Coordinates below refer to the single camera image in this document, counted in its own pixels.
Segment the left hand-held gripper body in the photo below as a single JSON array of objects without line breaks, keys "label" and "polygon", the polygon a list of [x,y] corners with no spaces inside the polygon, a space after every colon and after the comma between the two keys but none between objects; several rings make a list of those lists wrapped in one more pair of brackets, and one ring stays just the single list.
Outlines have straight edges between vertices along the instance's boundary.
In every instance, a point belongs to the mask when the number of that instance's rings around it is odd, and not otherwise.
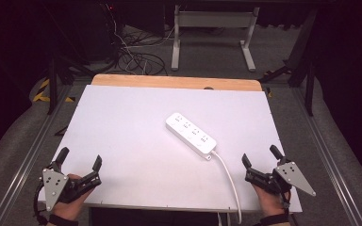
[{"label": "left hand-held gripper body", "polygon": [[83,202],[97,186],[102,184],[102,181],[96,171],[83,177],[76,177],[44,169],[42,184],[46,210],[52,211],[58,203]]}]

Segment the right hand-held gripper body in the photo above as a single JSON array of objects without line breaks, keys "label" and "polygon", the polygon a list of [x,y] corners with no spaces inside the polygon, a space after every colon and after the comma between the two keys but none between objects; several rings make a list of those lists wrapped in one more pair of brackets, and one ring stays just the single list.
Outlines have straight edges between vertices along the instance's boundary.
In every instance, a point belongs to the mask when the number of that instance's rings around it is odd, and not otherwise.
[{"label": "right hand-held gripper body", "polygon": [[313,197],[317,195],[295,162],[277,166],[271,173],[253,169],[250,162],[245,163],[244,166],[246,168],[245,180],[268,193],[284,194],[295,186]]}]

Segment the person's left hand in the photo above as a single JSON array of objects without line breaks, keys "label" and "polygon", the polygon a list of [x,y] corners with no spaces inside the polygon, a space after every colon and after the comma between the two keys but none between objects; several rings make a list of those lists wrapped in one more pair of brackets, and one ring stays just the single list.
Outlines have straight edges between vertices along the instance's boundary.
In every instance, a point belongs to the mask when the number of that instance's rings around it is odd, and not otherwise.
[{"label": "person's left hand", "polygon": [[83,209],[84,201],[88,198],[92,191],[93,189],[90,189],[85,194],[81,195],[78,199],[70,203],[58,202],[54,206],[52,213],[58,217],[76,221]]}]

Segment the person's right hand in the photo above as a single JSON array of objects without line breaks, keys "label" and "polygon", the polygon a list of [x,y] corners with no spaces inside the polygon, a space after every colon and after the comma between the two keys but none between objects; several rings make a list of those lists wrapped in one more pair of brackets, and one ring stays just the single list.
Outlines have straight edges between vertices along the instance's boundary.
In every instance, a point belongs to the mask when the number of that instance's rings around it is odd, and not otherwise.
[{"label": "person's right hand", "polygon": [[264,217],[284,215],[286,210],[280,195],[268,193],[259,186],[253,186]]}]

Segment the white power strip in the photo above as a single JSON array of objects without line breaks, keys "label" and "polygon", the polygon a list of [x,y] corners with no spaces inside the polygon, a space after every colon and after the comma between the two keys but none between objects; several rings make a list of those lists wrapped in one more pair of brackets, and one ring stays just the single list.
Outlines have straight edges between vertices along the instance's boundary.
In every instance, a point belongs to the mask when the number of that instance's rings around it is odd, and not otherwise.
[{"label": "white power strip", "polygon": [[165,120],[166,127],[203,159],[209,161],[217,141],[180,113],[172,113]]}]

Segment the yellow black hazard tape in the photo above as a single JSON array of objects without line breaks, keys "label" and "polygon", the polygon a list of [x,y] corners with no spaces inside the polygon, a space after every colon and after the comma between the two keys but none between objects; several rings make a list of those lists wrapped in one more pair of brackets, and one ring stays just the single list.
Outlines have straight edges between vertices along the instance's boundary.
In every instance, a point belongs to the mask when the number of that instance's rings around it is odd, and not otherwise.
[{"label": "yellow black hazard tape", "polygon": [[[43,82],[41,83],[36,95],[33,98],[33,102],[38,102],[38,101],[42,101],[42,102],[50,102],[50,97],[49,96],[45,96],[44,92],[47,89],[48,85],[49,85],[50,79],[49,78],[45,78],[43,80]],[[66,103],[73,103],[75,102],[75,97],[66,97],[65,99]]]}]

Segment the black metal stand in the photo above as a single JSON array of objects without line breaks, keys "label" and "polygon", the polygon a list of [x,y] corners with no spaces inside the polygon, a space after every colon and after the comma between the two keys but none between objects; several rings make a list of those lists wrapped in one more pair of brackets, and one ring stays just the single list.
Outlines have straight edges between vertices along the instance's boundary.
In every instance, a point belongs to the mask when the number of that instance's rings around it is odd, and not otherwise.
[{"label": "black metal stand", "polygon": [[316,15],[317,11],[315,9],[309,11],[290,55],[285,61],[285,65],[276,71],[267,71],[263,77],[259,79],[261,84],[265,84],[282,74],[290,73],[288,84],[292,88],[298,88],[306,81],[304,108],[309,116],[313,116],[312,102],[315,74],[312,59],[307,55],[307,45],[316,20]]},{"label": "black metal stand", "polygon": [[72,68],[79,71],[82,75],[93,78],[95,72],[70,59],[68,56],[55,54],[52,56],[48,67],[49,79],[49,110],[48,115],[51,115],[58,105],[58,80],[63,85],[71,85],[74,82],[74,73]]}]

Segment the dark equipment cabinet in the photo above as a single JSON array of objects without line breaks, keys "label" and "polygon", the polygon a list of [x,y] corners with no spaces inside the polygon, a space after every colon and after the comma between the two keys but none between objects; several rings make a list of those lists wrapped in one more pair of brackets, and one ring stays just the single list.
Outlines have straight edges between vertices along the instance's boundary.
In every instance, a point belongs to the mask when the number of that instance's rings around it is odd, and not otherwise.
[{"label": "dark equipment cabinet", "polygon": [[87,4],[84,45],[91,60],[115,60],[121,47],[117,25],[107,4]]}]

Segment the aluminium floor rail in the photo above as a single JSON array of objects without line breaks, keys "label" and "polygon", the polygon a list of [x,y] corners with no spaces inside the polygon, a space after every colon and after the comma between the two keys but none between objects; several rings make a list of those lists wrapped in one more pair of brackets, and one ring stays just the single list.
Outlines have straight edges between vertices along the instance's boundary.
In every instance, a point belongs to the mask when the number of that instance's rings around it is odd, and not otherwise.
[{"label": "aluminium floor rail", "polygon": [[32,168],[40,155],[58,111],[71,86],[58,89],[58,103],[51,114],[49,104],[33,104],[0,141],[0,226],[4,225]]},{"label": "aluminium floor rail", "polygon": [[331,183],[337,193],[339,201],[342,204],[348,220],[352,226],[362,226],[362,215],[359,211],[359,208],[356,205],[352,193],[347,187],[347,184],[336,164],[336,161],[331,155],[328,146],[323,139],[323,136],[321,135],[321,131],[319,130],[314,117],[310,116],[306,110],[303,94],[296,88],[292,88],[291,92],[299,107],[303,111],[305,121],[307,122],[310,133],[314,138],[314,143],[317,147],[321,161],[327,171],[328,176],[330,177]]}]

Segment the white metal desk frame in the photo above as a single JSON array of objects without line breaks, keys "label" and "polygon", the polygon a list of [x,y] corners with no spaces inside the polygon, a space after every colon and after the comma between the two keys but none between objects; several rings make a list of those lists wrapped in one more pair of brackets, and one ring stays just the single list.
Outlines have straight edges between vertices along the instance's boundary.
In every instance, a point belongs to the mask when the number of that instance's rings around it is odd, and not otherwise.
[{"label": "white metal desk frame", "polygon": [[179,69],[180,58],[180,27],[224,27],[224,28],[247,28],[244,40],[239,42],[249,72],[256,70],[254,60],[250,51],[250,42],[255,30],[259,8],[253,8],[248,12],[225,12],[225,11],[187,11],[182,10],[180,5],[174,7],[174,38],[173,56],[171,69]]}]

